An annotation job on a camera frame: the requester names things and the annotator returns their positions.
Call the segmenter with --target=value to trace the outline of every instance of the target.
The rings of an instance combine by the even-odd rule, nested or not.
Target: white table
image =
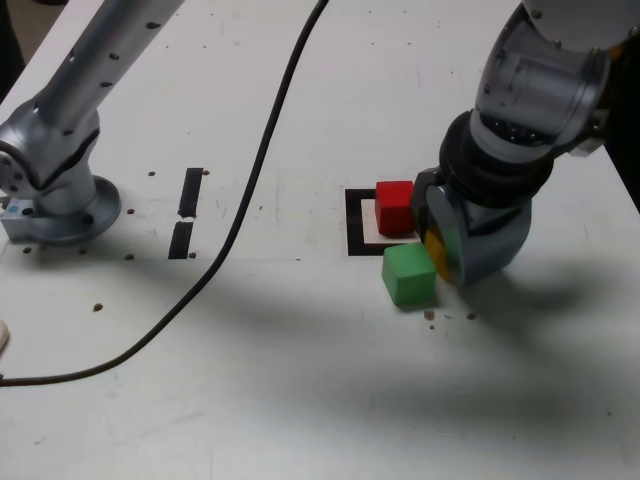
[[[70,2],[0,120],[100,3]],[[159,34],[91,160],[136,214],[86,255],[2,237],[7,377],[116,356],[206,269],[313,5],[188,0]],[[436,165],[515,5],[333,0],[220,275],[123,366],[0,389],[0,478],[639,478],[640,222],[603,149],[557,162],[516,261],[464,295],[439,285],[433,323],[392,306],[379,257],[346,256],[344,188]],[[211,171],[197,259],[168,261],[188,167]]]

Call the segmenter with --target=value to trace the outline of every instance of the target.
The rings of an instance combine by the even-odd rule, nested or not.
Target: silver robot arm
[[[13,242],[71,244],[120,213],[116,187],[94,177],[97,107],[183,0],[106,0],[49,84],[0,126],[2,216]]]
[[[106,0],[49,84],[0,126],[0,188],[12,197],[2,223],[11,241],[81,242],[116,220],[117,189],[88,166],[96,109],[181,3]],[[451,125],[440,167],[416,181],[420,234],[438,232],[456,284],[508,265],[554,159],[598,144],[610,49],[639,25],[637,0],[518,7],[491,52],[476,108]]]
[[[412,202],[421,236],[446,251],[445,276],[469,285],[507,266],[531,225],[554,160],[603,142],[599,106],[614,47],[638,34],[640,2],[524,0],[484,69],[476,108],[454,120],[440,166]]]

